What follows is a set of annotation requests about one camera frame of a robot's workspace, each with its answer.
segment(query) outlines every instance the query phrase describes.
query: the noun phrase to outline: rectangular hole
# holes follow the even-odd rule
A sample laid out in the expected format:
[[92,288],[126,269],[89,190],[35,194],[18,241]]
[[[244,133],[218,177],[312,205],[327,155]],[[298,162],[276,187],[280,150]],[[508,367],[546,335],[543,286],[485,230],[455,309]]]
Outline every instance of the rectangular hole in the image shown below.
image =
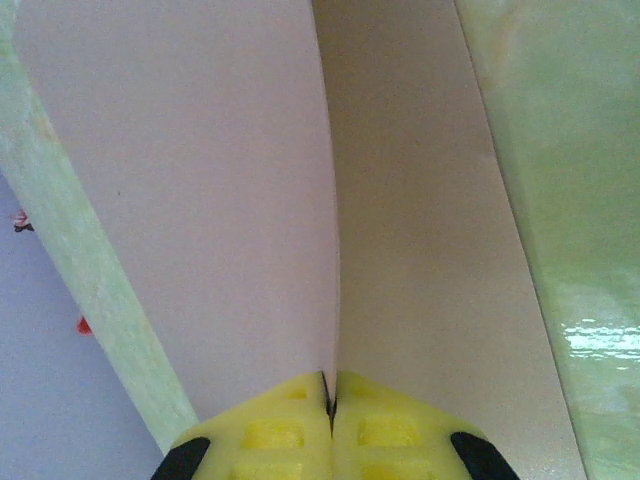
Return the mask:
[[358,425],[358,445],[368,447],[415,447],[422,438],[415,424],[393,415],[365,418]]
[[243,448],[299,448],[304,446],[302,422],[290,419],[259,420],[249,424]]

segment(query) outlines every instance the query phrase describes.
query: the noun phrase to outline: light green panel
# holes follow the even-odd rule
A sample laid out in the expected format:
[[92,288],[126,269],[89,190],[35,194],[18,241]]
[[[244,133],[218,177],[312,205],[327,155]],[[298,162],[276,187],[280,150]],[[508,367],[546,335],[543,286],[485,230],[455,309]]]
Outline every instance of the light green panel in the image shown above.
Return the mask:
[[160,449],[198,422],[29,78],[0,0],[0,168]]
[[640,472],[640,2],[457,0],[591,479]]

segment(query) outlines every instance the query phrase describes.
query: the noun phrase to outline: white wall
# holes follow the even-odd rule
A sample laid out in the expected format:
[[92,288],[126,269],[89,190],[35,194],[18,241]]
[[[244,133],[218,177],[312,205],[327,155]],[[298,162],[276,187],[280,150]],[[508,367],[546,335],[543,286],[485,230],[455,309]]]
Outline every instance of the white wall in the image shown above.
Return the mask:
[[0,177],[0,479],[147,479],[162,460]]
[[337,241],[305,0],[24,0],[15,45],[204,419],[334,368]]

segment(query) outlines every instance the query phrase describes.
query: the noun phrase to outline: red spot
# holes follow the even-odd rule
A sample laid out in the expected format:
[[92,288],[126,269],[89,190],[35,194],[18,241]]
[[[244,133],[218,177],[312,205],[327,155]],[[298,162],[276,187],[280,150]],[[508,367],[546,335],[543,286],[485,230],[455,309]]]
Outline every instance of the red spot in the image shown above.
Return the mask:
[[84,318],[84,315],[80,317],[78,323],[76,324],[76,330],[80,335],[92,335],[91,327],[87,323],[87,320]]

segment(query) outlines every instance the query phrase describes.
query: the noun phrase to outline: black rubber pad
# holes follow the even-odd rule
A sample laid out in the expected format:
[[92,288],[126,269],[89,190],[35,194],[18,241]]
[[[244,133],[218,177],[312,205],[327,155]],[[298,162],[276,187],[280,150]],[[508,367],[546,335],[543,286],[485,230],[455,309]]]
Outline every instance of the black rubber pad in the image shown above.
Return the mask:
[[207,453],[211,440],[197,437],[172,448],[151,480],[191,480]]
[[451,435],[451,444],[472,480],[519,480],[492,443],[467,432]]

